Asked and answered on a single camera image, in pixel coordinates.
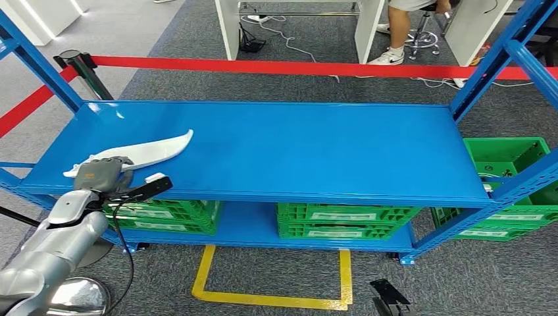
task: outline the shelf caster wheel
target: shelf caster wheel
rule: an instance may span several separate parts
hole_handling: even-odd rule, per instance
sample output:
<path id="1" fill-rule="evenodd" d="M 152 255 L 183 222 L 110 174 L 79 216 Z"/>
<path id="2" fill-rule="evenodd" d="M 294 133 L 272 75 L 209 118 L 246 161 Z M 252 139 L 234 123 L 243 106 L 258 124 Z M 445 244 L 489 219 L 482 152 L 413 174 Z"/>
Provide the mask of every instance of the shelf caster wheel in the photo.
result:
<path id="1" fill-rule="evenodd" d="M 386 255 L 388 259 L 399 262 L 399 254 L 397 252 L 388 252 Z"/>
<path id="2" fill-rule="evenodd" d="M 136 252 L 146 250 L 146 249 L 149 248 L 150 246 L 151 246 L 151 244 L 148 244 L 148 243 L 146 243 L 146 242 L 140 242 L 140 243 L 138 243 Z"/>

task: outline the black cable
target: black cable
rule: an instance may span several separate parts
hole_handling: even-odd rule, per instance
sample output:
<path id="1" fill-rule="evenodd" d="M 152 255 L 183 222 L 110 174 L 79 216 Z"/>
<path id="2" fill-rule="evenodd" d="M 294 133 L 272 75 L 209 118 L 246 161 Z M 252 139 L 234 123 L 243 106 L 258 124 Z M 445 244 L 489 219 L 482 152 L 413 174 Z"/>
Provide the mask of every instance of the black cable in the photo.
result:
<path id="1" fill-rule="evenodd" d="M 254 12 L 258 12 L 258 9 L 256 9 L 256 7 L 254 7 L 253 5 L 251 5 L 249 3 L 246 3 L 246 2 L 244 2 L 243 4 L 244 4 L 245 9 L 248 8 L 248 7 L 251 7 L 252 10 L 254 10 Z"/>
<path id="2" fill-rule="evenodd" d="M 110 312 L 112 312 L 113 309 L 122 301 L 122 299 L 124 299 L 124 297 L 126 296 L 128 291 L 130 290 L 130 287 L 132 285 L 132 281 L 134 280 L 134 258 L 132 257 L 132 254 L 130 253 L 130 249 L 128 249 L 128 245 L 126 245 L 126 241 L 124 240 L 124 236 L 122 235 L 122 231 L 120 230 L 120 226 L 118 225 L 118 218 L 116 217 L 116 214 L 118 213 L 118 210 L 120 209 L 120 207 L 124 203 L 126 203 L 129 199 L 131 199 L 131 198 L 127 197 L 126 199 L 122 200 L 114 208 L 113 221 L 114 221 L 114 230 L 116 231 L 116 234 L 118 235 L 118 238 L 120 238 L 120 242 L 122 243 L 122 246 L 126 250 L 126 253 L 128 254 L 128 259 L 130 260 L 130 279 L 128 280 L 128 285 L 126 286 L 126 289 L 124 290 L 124 293 L 121 295 L 121 297 L 114 304 L 112 304 L 112 306 L 106 312 L 103 313 L 103 316 L 108 315 Z"/>
<path id="3" fill-rule="evenodd" d="M 16 221 L 26 223 L 26 224 L 31 225 L 33 227 L 38 227 L 41 224 L 41 222 L 39 222 L 39 221 L 35 221 L 34 219 L 30 219 L 27 216 L 21 215 L 20 213 L 16 213 L 14 211 L 11 211 L 11 210 L 9 210 L 5 207 L 1 207 L 1 206 L 0 206 L 0 214 L 6 215 L 6 216 L 8 216 L 12 219 L 15 219 Z"/>
<path id="4" fill-rule="evenodd" d="M 490 13 L 490 12 L 496 10 L 496 8 L 498 8 L 498 0 L 494 0 L 494 1 L 495 1 L 495 3 L 494 3 L 494 8 L 492 8 L 492 9 L 486 11 L 484 14 Z"/>

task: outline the blue shelf upright post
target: blue shelf upright post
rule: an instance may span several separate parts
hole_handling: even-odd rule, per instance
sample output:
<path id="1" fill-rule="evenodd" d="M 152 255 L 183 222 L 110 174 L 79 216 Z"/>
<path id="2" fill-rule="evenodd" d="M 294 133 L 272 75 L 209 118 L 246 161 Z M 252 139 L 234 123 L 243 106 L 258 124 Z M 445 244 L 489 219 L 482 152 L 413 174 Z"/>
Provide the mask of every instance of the blue shelf upright post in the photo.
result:
<path id="1" fill-rule="evenodd" d="M 56 69 L 48 60 L 33 46 L 27 37 L 15 26 L 8 16 L 0 10 L 0 59 L 14 53 L 19 59 L 31 69 L 49 89 L 62 100 L 72 111 L 76 112 L 83 103 L 82 98 L 64 78 L 58 74 Z M 4 170 L 5 167 L 31 167 L 13 163 L 0 163 L 0 188 L 5 189 L 21 198 L 36 204 L 44 209 L 54 206 L 56 200 L 48 195 L 29 194 L 19 189 L 21 179 Z"/>
<path id="2" fill-rule="evenodd" d="M 510 61 L 514 60 L 529 75 L 552 105 L 558 109 L 558 82 L 525 48 L 524 44 L 541 26 L 546 18 L 558 7 L 556 0 L 529 0 L 518 15 L 506 27 L 492 49 L 482 61 L 478 70 L 450 104 L 454 119 L 459 122 L 463 115 L 488 89 L 496 76 Z M 502 209 L 542 189 L 558 178 L 558 149 L 504 182 L 492 194 L 493 203 L 479 209 L 468 209 L 458 217 L 438 227 L 419 240 L 414 250 L 400 253 L 400 262 L 413 264 L 423 253 L 439 246 L 444 241 L 487 219 Z"/>
<path id="3" fill-rule="evenodd" d="M 0 59 L 10 51 L 13 52 L 72 112 L 75 113 L 80 108 L 84 100 L 2 10 L 0 41 L 5 47 L 0 49 Z"/>

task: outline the white desk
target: white desk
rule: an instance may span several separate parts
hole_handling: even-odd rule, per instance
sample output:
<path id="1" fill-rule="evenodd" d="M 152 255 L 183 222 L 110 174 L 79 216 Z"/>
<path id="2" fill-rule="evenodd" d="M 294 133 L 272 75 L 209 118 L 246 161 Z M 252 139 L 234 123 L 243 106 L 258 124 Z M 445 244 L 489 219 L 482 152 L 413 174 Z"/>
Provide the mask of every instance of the white desk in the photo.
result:
<path id="1" fill-rule="evenodd" d="M 80 0 L 0 0 L 0 9 L 34 45 L 47 45 L 87 7 Z"/>
<path id="2" fill-rule="evenodd" d="M 355 43 L 359 62 L 365 64 L 368 61 L 368 55 L 370 54 L 370 48 L 372 47 L 372 41 L 374 40 L 376 26 L 380 19 L 384 1 L 385 0 L 251 0 L 250 2 L 357 2 L 359 4 L 360 17 L 355 31 Z M 238 47 L 240 45 L 240 17 L 238 15 L 240 2 L 238 0 L 215 0 L 215 6 L 217 7 L 227 59 L 233 61 L 236 59 Z"/>
<path id="3" fill-rule="evenodd" d="M 469 66 L 513 0 L 462 0 L 445 40 L 459 66 Z"/>

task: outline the blue metal shelf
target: blue metal shelf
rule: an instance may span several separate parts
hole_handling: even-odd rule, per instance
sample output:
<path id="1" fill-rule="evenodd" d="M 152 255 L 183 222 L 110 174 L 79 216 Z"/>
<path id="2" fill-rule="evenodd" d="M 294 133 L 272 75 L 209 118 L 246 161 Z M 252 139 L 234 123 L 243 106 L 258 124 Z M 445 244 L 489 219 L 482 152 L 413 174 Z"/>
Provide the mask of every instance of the blue metal shelf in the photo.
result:
<path id="1" fill-rule="evenodd" d="M 162 198 L 230 201 L 217 234 L 125 230 L 129 243 L 389 251 L 398 252 L 402 264 L 412 264 L 428 250 L 558 179 L 558 150 L 554 150 L 489 197 L 457 129 L 512 58 L 558 108 L 558 83 L 524 48 L 557 7 L 556 0 L 526 0 L 448 106 L 84 101 L 0 11 L 0 40 L 5 45 L 0 57 L 17 42 L 20 49 L 14 53 L 77 112 L 40 161 L 30 166 L 25 179 L 0 168 L 0 187 L 49 209 L 55 202 L 50 195 L 72 189 L 72 180 L 62 172 L 90 154 L 177 136 L 192 128 L 195 136 L 183 153 L 138 170 L 134 184 L 163 172 L 172 178 L 174 188 Z M 277 201 L 468 209 L 418 241 L 413 240 L 411 224 L 385 241 L 282 240 L 276 233 L 273 204 L 263 203 Z M 118 244 L 112 230 L 104 237 Z"/>
<path id="2" fill-rule="evenodd" d="M 399 229 L 389 240 L 313 240 L 281 239 L 277 234 L 273 203 L 226 202 L 214 236 L 123 229 L 126 242 L 149 240 L 161 244 L 214 244 L 218 246 L 351 249 L 405 252 L 413 249 L 410 224 Z"/>
<path id="3" fill-rule="evenodd" d="M 178 136 L 189 128 L 195 134 L 184 152 L 136 171 L 136 184 L 163 172 L 174 187 L 162 198 L 461 207 L 491 203 L 451 113 L 437 105 L 88 103 L 21 187 L 34 194 L 63 194 L 72 189 L 72 179 L 61 171 L 92 153 Z"/>

